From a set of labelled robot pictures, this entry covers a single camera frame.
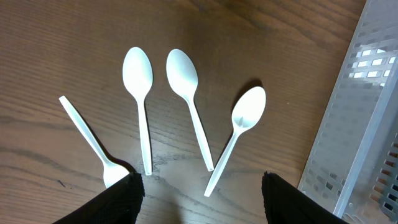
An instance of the table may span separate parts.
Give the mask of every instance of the table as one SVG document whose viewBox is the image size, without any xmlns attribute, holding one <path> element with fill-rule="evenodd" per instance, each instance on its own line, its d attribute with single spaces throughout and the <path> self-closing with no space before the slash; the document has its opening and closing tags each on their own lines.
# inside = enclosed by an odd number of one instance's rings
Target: table
<svg viewBox="0 0 398 224">
<path fill-rule="evenodd" d="M 105 189 L 102 163 L 58 98 L 108 152 L 143 173 L 126 52 L 148 55 L 152 176 L 137 223 L 264 223 L 264 171 L 297 186 L 365 0 L 0 2 L 0 222 L 51 223 Z M 195 101 L 214 163 L 231 109 L 261 84 L 267 105 L 210 198 L 186 103 L 170 88 L 174 49 L 196 66 Z"/>
</svg>

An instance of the spoon handle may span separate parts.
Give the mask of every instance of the spoon handle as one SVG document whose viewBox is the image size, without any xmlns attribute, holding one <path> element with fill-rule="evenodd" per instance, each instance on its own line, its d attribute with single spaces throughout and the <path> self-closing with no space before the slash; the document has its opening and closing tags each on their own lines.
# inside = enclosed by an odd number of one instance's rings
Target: spoon handle
<svg viewBox="0 0 398 224">
<path fill-rule="evenodd" d="M 145 175 L 152 175 L 152 156 L 150 154 L 150 142 L 147 116 L 144 101 L 138 102 L 139 137 L 141 140 L 142 160 L 144 161 Z"/>
<path fill-rule="evenodd" d="M 105 156 L 104 151 L 102 150 L 101 146 L 98 144 L 97 140 L 91 133 L 90 129 L 88 128 L 87 124 L 77 112 L 77 110 L 73 107 L 73 105 L 69 102 L 69 100 L 65 96 L 60 97 L 60 102 L 67 111 L 70 119 L 76 125 L 77 129 L 79 129 L 80 133 L 86 139 L 88 144 L 94 149 L 97 156 L 101 159 L 104 166 L 109 162 L 108 158 Z"/>
<path fill-rule="evenodd" d="M 238 140 L 239 134 L 234 131 L 231 139 L 229 140 L 228 145 L 225 147 L 223 154 L 221 155 L 214 172 L 211 174 L 209 183 L 207 184 L 205 196 L 209 197 L 212 193 L 213 189 L 216 187 L 218 180 L 221 177 L 221 174 L 224 171 L 225 165 L 228 162 L 229 156 L 231 155 L 232 149 L 235 146 L 236 140 Z"/>
<path fill-rule="evenodd" d="M 198 111 L 195 107 L 195 103 L 192 101 L 188 102 L 189 110 L 191 112 L 193 127 L 195 128 L 195 132 L 197 134 L 199 147 L 201 150 L 201 154 L 203 159 L 205 160 L 206 167 L 208 171 L 214 170 L 213 159 L 211 158 L 209 144 L 207 143 L 207 138 L 205 131 L 203 130 L 203 126 L 201 125 Z"/>
</svg>

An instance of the brown wooden surface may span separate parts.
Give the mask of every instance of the brown wooden surface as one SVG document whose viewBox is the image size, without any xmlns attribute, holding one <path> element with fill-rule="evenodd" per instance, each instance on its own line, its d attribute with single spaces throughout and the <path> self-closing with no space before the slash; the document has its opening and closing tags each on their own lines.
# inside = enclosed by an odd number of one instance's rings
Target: brown wooden surface
<svg viewBox="0 0 398 224">
<path fill-rule="evenodd" d="M 0 223 L 51 223 L 105 189 L 102 163 L 58 97 L 110 154 L 143 171 L 137 106 L 122 81 L 141 47 L 154 173 L 138 223 L 265 223 L 261 177 L 297 186 L 365 0 L 0 1 Z M 267 105 L 243 134 L 210 198 L 186 103 L 165 62 L 178 48 L 199 77 L 195 101 L 214 163 L 240 89 Z"/>
</svg>

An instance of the utensil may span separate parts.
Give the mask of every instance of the utensil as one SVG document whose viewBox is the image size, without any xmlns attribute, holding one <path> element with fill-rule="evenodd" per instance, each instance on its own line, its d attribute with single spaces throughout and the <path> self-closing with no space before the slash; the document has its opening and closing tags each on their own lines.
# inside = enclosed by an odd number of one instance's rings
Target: utensil
<svg viewBox="0 0 398 224">
<path fill-rule="evenodd" d="M 137 101 L 141 153 L 146 175 L 152 175 L 152 157 L 144 102 L 153 81 L 154 76 L 147 55 L 139 47 L 131 48 L 123 62 L 123 83 Z"/>
<path fill-rule="evenodd" d="M 245 94 L 236 103 L 234 110 L 232 111 L 232 125 L 234 132 L 216 165 L 216 169 L 211 174 L 205 191 L 206 197 L 210 196 L 218 179 L 220 179 L 229 156 L 231 155 L 232 149 L 235 146 L 236 140 L 238 140 L 238 137 L 243 132 L 251 129 L 257 124 L 265 107 L 266 92 L 259 86 L 245 92 Z"/>
<path fill-rule="evenodd" d="M 166 72 L 167 79 L 173 91 L 188 103 L 201 154 L 205 160 L 207 169 L 212 171 L 214 170 L 214 165 L 211 159 L 210 148 L 193 100 L 198 87 L 198 75 L 195 66 L 193 66 L 192 61 L 184 52 L 174 49 L 167 57 Z"/>
<path fill-rule="evenodd" d="M 101 146 L 93 136 L 93 133 L 91 133 L 83 118 L 79 115 L 77 110 L 72 106 L 68 99 L 65 96 L 61 96 L 60 102 L 65 108 L 65 111 L 67 111 L 70 119 L 72 119 L 73 123 L 76 125 L 77 129 L 79 129 L 80 133 L 86 139 L 88 144 L 90 144 L 99 159 L 101 159 L 101 162 L 104 165 L 104 183 L 106 188 L 112 186 L 117 181 L 128 175 L 129 171 L 126 168 L 119 164 L 115 164 L 106 157 Z"/>
</svg>

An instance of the plastic spoon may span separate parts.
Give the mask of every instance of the plastic spoon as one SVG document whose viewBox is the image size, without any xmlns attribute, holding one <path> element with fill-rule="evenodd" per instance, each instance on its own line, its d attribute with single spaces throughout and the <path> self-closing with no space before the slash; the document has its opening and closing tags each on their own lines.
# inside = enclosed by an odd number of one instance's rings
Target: plastic spoon
<svg viewBox="0 0 398 224">
<path fill-rule="evenodd" d="M 79 115 L 77 110 L 72 106 L 68 99 L 65 96 L 61 96 L 60 102 L 65 108 L 65 111 L 67 111 L 70 119 L 76 125 L 77 129 L 79 129 L 80 133 L 87 140 L 88 144 L 90 144 L 99 159 L 101 159 L 101 162 L 104 165 L 104 183 L 106 188 L 112 186 L 117 181 L 127 176 L 129 174 L 129 171 L 126 168 L 119 164 L 111 162 L 105 156 L 104 151 L 94 138 L 93 133 L 91 133 L 83 118 Z"/>
<path fill-rule="evenodd" d="M 141 152 L 146 175 L 152 174 L 152 158 L 144 102 L 153 81 L 152 68 L 147 55 L 139 47 L 131 48 L 123 62 L 123 83 L 138 104 Z"/>
<path fill-rule="evenodd" d="M 205 191 L 206 197 L 209 197 L 214 187 L 216 187 L 217 181 L 223 173 L 232 149 L 235 146 L 236 140 L 238 140 L 238 137 L 243 132 L 253 128 L 253 126 L 257 124 L 265 107 L 266 92 L 259 86 L 245 92 L 245 94 L 236 103 L 234 110 L 232 111 L 232 125 L 234 132 L 217 163 L 216 169 L 211 174 Z"/>
<path fill-rule="evenodd" d="M 198 87 L 198 75 L 195 66 L 193 66 L 192 61 L 184 52 L 174 49 L 167 57 L 166 72 L 167 79 L 169 79 L 173 91 L 188 103 L 201 154 L 205 160 L 207 169 L 212 171 L 214 170 L 214 165 L 211 159 L 210 148 L 193 100 Z"/>
</svg>

